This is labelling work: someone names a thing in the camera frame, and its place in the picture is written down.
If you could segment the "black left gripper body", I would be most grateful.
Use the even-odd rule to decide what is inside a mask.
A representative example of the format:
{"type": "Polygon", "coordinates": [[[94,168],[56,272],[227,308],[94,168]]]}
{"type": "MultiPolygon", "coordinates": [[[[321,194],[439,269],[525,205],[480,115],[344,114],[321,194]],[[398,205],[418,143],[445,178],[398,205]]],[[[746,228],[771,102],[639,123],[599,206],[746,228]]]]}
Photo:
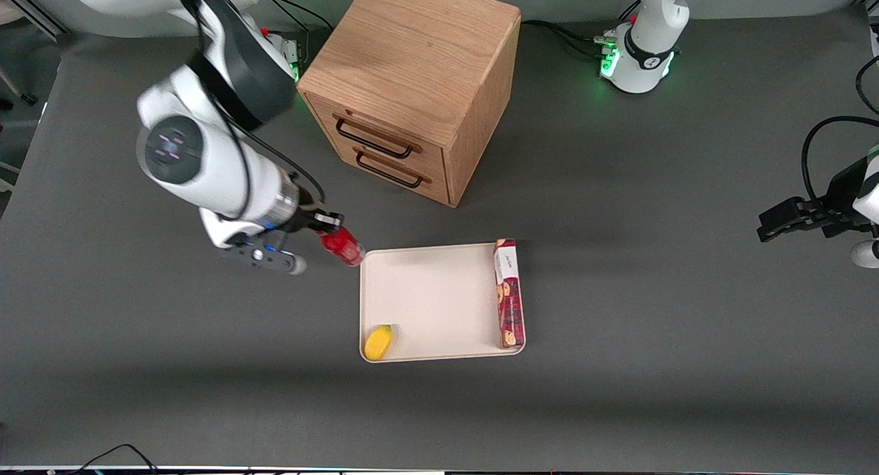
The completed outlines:
{"type": "Polygon", "coordinates": [[[819,229],[825,238],[836,237],[847,231],[875,233],[875,224],[854,208],[855,198],[865,180],[867,165],[869,159],[865,156],[835,174],[827,191],[820,197],[815,196],[809,165],[805,165],[805,187],[810,196],[807,231],[819,229]]]}

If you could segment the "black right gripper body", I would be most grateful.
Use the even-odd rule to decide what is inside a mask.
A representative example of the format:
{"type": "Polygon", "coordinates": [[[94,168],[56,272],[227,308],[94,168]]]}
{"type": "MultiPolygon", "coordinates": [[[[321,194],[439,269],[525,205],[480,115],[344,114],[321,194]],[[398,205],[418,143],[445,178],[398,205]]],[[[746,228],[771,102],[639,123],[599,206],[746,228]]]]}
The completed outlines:
{"type": "Polygon", "coordinates": [[[317,219],[317,216],[326,215],[326,212],[322,208],[323,204],[320,202],[301,199],[291,218],[280,225],[280,231],[286,233],[293,233],[302,230],[328,232],[329,224],[317,219]]]}

